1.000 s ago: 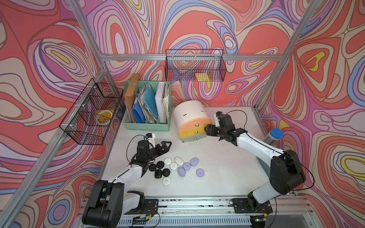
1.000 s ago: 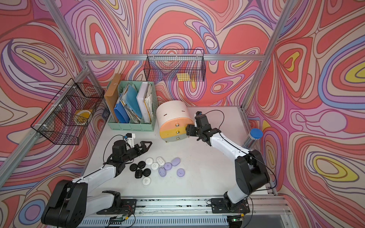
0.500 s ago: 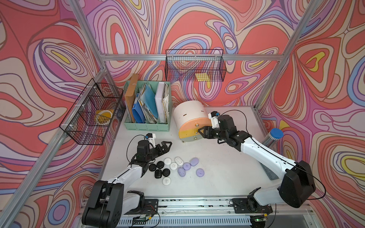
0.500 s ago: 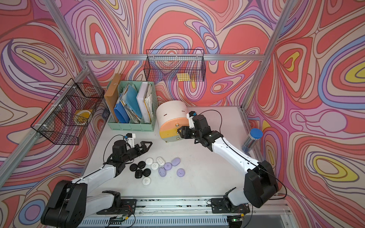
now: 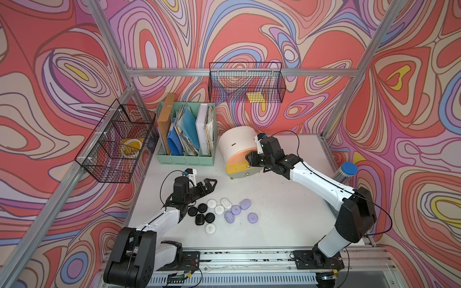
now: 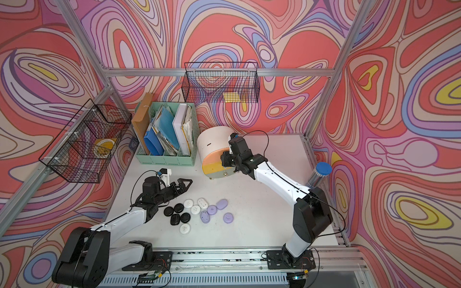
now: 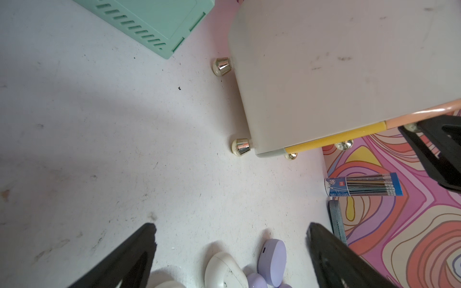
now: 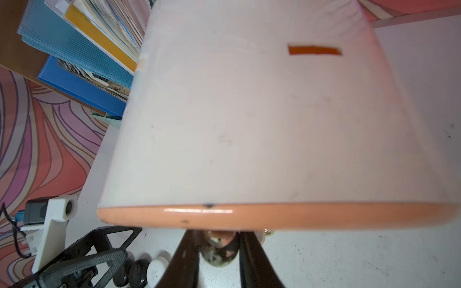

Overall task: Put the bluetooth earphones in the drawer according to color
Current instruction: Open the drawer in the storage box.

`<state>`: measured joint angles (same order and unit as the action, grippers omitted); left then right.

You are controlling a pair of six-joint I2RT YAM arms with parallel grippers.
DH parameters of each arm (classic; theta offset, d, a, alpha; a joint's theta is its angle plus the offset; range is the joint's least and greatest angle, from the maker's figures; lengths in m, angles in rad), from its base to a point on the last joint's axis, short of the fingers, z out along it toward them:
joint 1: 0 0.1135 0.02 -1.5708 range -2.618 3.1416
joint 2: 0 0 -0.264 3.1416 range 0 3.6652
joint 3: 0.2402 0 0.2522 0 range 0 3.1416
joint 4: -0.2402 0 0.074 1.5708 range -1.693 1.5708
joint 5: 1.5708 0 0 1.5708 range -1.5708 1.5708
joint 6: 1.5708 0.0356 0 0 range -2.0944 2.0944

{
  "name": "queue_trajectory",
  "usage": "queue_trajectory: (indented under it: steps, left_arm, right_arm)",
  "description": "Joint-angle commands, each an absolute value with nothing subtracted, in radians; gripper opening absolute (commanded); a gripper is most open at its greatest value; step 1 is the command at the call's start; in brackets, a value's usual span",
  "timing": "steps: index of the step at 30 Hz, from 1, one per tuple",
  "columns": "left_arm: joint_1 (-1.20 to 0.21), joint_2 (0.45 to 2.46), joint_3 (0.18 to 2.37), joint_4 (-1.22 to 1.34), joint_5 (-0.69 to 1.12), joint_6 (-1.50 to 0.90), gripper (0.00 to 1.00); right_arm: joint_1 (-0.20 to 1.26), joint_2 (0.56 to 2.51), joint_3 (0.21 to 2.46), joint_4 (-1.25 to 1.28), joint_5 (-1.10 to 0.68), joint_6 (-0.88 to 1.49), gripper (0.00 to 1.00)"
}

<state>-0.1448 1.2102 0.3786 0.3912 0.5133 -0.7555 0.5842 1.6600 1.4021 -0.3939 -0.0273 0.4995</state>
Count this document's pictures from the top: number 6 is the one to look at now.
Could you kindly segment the orange top drawer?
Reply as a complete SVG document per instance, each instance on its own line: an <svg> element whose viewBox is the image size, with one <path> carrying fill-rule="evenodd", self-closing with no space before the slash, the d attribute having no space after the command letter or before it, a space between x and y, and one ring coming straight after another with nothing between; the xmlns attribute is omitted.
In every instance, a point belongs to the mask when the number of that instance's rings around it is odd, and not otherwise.
<svg viewBox="0 0 461 288"><path fill-rule="evenodd" d="M229 148L222 148L219 150L215 150L211 153L209 153L202 161L202 166L204 164L210 164L210 163L215 163L215 162L221 162L221 155L223 154L224 151L229 151Z"/></svg>

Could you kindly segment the white three-drawer cabinet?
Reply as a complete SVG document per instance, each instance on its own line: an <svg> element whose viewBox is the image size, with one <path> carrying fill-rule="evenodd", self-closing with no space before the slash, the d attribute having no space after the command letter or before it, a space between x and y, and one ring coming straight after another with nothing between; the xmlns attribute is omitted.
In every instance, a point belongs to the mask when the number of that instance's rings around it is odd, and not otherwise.
<svg viewBox="0 0 461 288"><path fill-rule="evenodd" d="M230 135L233 129L227 126L212 127L204 130L197 140L198 153L203 173L210 179L228 177L234 174L234 168L222 166L221 156L229 152Z"/></svg>

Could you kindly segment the yellow drawer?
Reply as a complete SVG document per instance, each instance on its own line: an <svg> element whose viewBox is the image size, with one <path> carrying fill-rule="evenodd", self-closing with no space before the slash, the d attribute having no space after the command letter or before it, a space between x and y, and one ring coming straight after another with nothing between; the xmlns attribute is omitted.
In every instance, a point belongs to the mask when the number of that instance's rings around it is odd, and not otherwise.
<svg viewBox="0 0 461 288"><path fill-rule="evenodd" d="M221 162L215 162L215 163L210 163L210 164L204 164L202 166L203 173L208 177L209 174L215 173L215 172L220 172L220 171L228 171L228 172L233 172L234 173L234 168L224 168L221 164Z"/></svg>

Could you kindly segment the white oblong earphone case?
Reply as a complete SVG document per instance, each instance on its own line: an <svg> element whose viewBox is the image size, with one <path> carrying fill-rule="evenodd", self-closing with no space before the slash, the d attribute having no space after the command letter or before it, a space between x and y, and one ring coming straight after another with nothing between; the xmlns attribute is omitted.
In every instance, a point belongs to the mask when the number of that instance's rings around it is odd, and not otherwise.
<svg viewBox="0 0 461 288"><path fill-rule="evenodd" d="M197 200L197 205L200 207L201 210L207 210L209 207L208 202L204 198L199 198Z"/></svg>

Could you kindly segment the purple oblong earphone case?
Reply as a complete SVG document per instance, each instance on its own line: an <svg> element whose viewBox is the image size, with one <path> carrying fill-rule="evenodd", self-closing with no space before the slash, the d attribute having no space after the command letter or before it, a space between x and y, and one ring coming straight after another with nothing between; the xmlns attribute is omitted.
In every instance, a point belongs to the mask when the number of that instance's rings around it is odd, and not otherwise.
<svg viewBox="0 0 461 288"><path fill-rule="evenodd" d="M216 203L216 207L218 210L224 210L228 206L228 203L227 199L221 199Z"/></svg>
<svg viewBox="0 0 461 288"><path fill-rule="evenodd" d="M210 215L207 211L201 211L200 212L200 220L204 223L204 224L208 224L210 222Z"/></svg>

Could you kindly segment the purple round earphone case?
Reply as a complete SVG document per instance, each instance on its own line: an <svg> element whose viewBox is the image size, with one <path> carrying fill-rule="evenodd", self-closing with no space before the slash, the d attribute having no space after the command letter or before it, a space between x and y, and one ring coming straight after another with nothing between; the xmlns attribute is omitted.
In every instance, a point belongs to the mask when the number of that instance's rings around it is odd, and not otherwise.
<svg viewBox="0 0 461 288"><path fill-rule="evenodd" d="M230 212L227 212L223 215L223 221L226 223L226 224L230 224L234 221L234 215Z"/></svg>
<svg viewBox="0 0 461 288"><path fill-rule="evenodd" d="M217 214L218 208L216 205L210 205L206 211L210 216L213 216Z"/></svg>

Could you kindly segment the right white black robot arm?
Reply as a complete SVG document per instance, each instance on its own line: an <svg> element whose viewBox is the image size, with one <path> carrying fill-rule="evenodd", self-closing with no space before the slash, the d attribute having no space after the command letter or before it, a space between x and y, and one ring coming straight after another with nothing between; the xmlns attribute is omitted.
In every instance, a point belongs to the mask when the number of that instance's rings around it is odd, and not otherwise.
<svg viewBox="0 0 461 288"><path fill-rule="evenodd" d="M225 168L234 168L275 191L293 208L294 234L283 245L285 262L296 262L333 222L331 206L322 189L303 186L276 169L261 154L253 154L246 140L236 133L229 136L229 149L220 159Z"/></svg>

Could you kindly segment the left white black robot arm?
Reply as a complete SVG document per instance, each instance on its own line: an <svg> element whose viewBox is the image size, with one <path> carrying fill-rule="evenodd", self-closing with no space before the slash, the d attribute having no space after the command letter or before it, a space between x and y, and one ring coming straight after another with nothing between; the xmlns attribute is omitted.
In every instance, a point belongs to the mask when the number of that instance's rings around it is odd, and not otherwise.
<svg viewBox="0 0 461 288"><path fill-rule="evenodd" d="M151 221L159 208L187 192L193 181L180 178L166 184L160 176L144 180L142 192L128 211L91 228L75 228L52 272L52 281L71 288L96 288L106 275L127 266L158 264L152 245L130 241L113 244L133 229Z"/></svg>

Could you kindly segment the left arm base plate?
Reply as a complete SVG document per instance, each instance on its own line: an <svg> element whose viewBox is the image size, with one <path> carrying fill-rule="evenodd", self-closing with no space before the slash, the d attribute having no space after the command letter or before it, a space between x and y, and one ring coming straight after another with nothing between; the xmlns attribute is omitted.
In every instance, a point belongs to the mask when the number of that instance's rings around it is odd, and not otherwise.
<svg viewBox="0 0 461 288"><path fill-rule="evenodd" d="M123 271L162 271L170 268L173 252L152 252L136 264L122 268Z"/></svg>

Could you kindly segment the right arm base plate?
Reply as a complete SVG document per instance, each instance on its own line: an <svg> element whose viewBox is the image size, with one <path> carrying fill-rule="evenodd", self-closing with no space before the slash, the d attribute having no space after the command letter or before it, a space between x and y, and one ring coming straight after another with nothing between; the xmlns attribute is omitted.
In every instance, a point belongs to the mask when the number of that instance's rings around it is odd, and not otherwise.
<svg viewBox="0 0 461 288"><path fill-rule="evenodd" d="M265 260L269 270L313 270L316 268L315 257L311 250L305 250L295 258L288 251L267 250Z"/></svg>

